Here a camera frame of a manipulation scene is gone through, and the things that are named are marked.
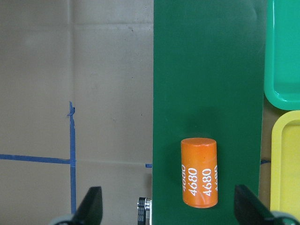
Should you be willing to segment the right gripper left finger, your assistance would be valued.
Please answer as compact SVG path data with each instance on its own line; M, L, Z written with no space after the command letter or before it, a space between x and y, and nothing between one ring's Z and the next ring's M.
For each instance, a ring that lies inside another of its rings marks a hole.
M102 188L90 187L72 217L73 225L100 225L103 218Z

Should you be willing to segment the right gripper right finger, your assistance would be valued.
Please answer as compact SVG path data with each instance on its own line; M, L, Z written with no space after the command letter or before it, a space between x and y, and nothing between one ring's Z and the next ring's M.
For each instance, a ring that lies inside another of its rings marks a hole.
M236 185L234 215L239 225L272 225L273 215L246 186Z

